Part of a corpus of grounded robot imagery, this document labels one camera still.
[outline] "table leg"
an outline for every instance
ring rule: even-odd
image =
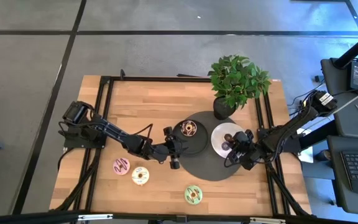
[[[327,136],[337,136],[338,131],[336,129],[335,120],[330,121],[318,128],[310,132],[308,135],[299,138],[299,142],[301,144],[301,149],[307,149],[308,147],[325,140]]]

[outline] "green frosted donut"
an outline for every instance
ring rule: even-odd
[[[195,186],[188,186],[185,190],[185,199],[190,205],[197,205],[203,199],[203,191]]]

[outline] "black desk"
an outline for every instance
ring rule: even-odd
[[[347,69],[336,69],[329,59],[321,61],[321,69],[330,94],[333,95],[346,91]],[[357,94],[355,93],[343,93],[335,96],[335,99],[338,100],[338,107],[341,107],[356,96]],[[301,138],[302,149],[306,149],[326,139],[328,135],[358,138],[358,110],[354,105],[358,105],[358,99],[340,112],[334,114],[334,121],[325,124]]]
[[[358,194],[350,189],[340,155],[342,151],[358,150],[358,138],[328,136],[327,143],[334,168],[335,181],[333,184],[337,204],[346,212],[358,213]]]

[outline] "gray floor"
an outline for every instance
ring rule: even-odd
[[[358,13],[358,1],[352,0]],[[0,0],[0,29],[70,30],[80,1]],[[307,1],[88,1],[80,30],[357,30],[343,2]],[[67,35],[0,36],[0,215],[9,213]],[[211,63],[244,54],[283,80],[287,102],[316,86],[322,58],[338,57],[358,38],[288,36],[120,35],[77,36],[45,138],[24,212],[48,209],[63,139],[57,121],[78,94],[83,75],[205,76]],[[319,180],[306,180],[312,211],[322,218],[358,220],[327,213],[312,197]],[[324,190],[330,190],[324,184]]]

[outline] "black plant pot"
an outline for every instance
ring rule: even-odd
[[[234,114],[236,107],[231,108],[225,104],[224,96],[218,97],[214,100],[214,115],[216,119],[223,120]]]

